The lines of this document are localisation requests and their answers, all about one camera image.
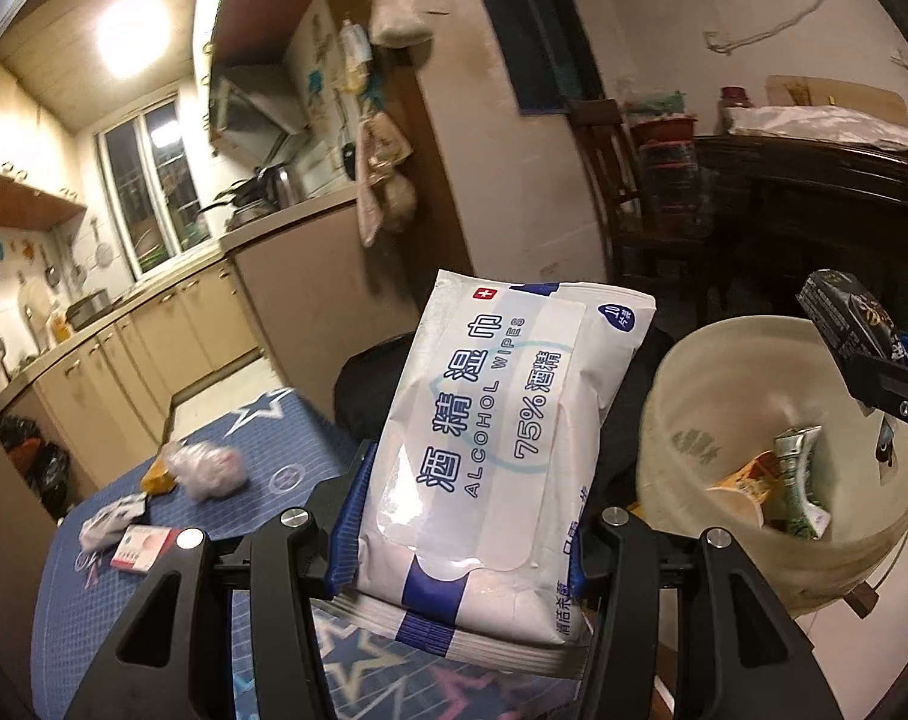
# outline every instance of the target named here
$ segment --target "blue tablecloth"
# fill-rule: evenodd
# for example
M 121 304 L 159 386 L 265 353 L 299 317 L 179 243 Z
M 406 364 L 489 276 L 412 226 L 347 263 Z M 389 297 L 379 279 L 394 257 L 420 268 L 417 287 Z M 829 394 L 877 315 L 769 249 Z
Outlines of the blue tablecloth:
M 152 498 L 151 525 L 194 526 L 211 538 L 241 536 L 283 509 L 306 502 L 317 482 L 347 469 L 356 445 L 291 389 L 263 394 L 196 431 L 244 453 L 246 487 L 220 501 L 194 503 L 180 488 Z M 140 581 L 80 552 L 81 524 L 101 506 L 135 493 L 150 461 L 84 501 L 64 520 L 47 556 L 34 614 L 31 678 L 42 720 L 60 720 L 88 665 Z M 342 718 L 369 720 L 513 720 L 569 703 L 576 684 L 503 674 L 430 656 L 314 610 L 317 639 L 332 700 Z M 257 718 L 250 656 L 249 603 L 234 597 L 236 716 Z

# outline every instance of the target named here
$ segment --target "blue droplet logo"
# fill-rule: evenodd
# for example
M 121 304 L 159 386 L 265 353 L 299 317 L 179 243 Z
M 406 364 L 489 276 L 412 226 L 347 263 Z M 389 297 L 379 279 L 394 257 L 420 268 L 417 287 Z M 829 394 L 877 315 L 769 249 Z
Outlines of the blue droplet logo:
M 597 310 L 601 312 L 601 317 L 610 322 L 611 327 L 615 330 L 623 330 L 625 333 L 633 330 L 634 322 L 637 320 L 633 311 L 627 306 L 618 306 L 616 303 L 600 306 Z

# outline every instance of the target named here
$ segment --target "window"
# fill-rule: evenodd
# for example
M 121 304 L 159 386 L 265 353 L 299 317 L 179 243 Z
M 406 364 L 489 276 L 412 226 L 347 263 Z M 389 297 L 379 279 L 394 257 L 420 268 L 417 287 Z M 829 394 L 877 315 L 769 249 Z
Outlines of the window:
M 97 146 L 116 227 L 138 276 L 210 239 L 174 100 L 101 132 Z
M 484 0 L 522 114 L 604 96 L 573 0 Z

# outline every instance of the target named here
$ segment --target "ceiling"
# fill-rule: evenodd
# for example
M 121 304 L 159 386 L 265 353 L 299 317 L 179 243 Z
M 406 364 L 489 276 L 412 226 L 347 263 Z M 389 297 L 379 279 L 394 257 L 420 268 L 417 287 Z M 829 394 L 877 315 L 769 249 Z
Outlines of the ceiling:
M 97 20 L 114 1 L 28 1 L 26 15 L 1 36 L 1 64 L 73 133 L 193 72 L 196 0 L 162 0 L 170 17 L 167 52 L 132 79 L 112 76 L 97 50 Z

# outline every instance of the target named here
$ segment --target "wooden chair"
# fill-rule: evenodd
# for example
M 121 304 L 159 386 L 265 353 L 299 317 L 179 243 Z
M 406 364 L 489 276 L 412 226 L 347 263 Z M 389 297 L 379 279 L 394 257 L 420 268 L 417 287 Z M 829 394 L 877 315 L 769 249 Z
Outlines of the wooden chair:
M 711 269 L 705 241 L 691 236 L 689 215 L 658 212 L 617 100 L 568 100 L 567 121 L 591 187 L 607 280 L 649 293 L 666 285 L 693 289 L 697 327 L 707 324 Z M 641 274 L 627 272 L 625 250 L 638 252 Z M 681 277 L 660 275 L 659 260 L 681 262 Z

